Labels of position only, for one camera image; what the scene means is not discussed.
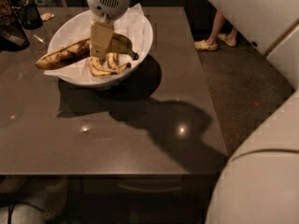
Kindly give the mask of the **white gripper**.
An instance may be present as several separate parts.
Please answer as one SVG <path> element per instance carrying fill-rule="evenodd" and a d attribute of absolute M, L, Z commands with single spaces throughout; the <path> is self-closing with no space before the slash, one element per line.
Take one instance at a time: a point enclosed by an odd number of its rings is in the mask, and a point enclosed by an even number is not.
<path fill-rule="evenodd" d="M 130 5 L 131 0 L 87 0 L 93 15 L 106 16 L 110 20 L 121 17 Z M 105 57 L 114 28 L 110 24 L 93 21 L 91 23 L 90 53 L 93 57 Z"/>

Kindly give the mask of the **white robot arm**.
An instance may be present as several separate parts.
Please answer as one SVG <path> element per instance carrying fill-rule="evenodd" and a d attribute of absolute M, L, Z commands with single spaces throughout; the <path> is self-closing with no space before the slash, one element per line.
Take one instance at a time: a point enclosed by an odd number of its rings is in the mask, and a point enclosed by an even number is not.
<path fill-rule="evenodd" d="M 208 0 L 299 86 L 298 0 Z M 228 160 L 205 224 L 299 224 L 299 89 Z"/>

